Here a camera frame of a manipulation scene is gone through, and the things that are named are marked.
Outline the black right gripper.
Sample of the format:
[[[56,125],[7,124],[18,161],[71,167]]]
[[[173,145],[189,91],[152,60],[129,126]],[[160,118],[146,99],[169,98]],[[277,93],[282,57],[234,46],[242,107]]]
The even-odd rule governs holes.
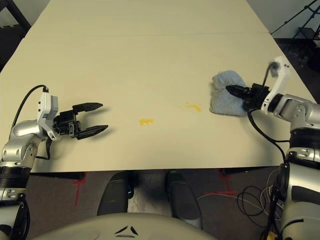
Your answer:
[[[227,85],[226,89],[233,96],[245,99],[243,107],[245,110],[260,110],[262,104],[270,93],[269,87],[254,83],[251,88],[240,85]]]

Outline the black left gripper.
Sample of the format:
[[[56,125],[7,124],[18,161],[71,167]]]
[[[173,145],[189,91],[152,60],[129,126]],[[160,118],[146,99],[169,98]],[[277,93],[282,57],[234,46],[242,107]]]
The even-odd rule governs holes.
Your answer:
[[[88,127],[85,130],[81,130],[81,124],[77,120],[76,116],[80,112],[90,112],[102,107],[102,103],[98,102],[86,102],[77,105],[73,105],[73,110],[63,111],[57,115],[53,120],[53,129],[59,136],[68,135],[71,138],[77,140],[93,137],[104,130],[108,125],[96,125]]]

